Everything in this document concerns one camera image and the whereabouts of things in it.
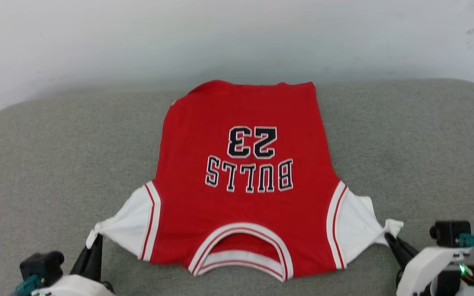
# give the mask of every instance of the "gray cushion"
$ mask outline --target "gray cushion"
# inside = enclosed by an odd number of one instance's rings
[[[474,84],[451,79],[317,87],[337,174],[369,195],[380,222],[434,245],[429,227],[474,227]],[[68,95],[0,112],[0,295],[20,283],[19,263],[62,251],[68,273],[98,221],[155,176],[163,119],[186,92]],[[474,262],[474,251],[468,260]],[[193,277],[155,266],[107,240],[103,280],[119,295],[393,295],[397,262],[370,247],[346,271],[280,283],[251,268]]]

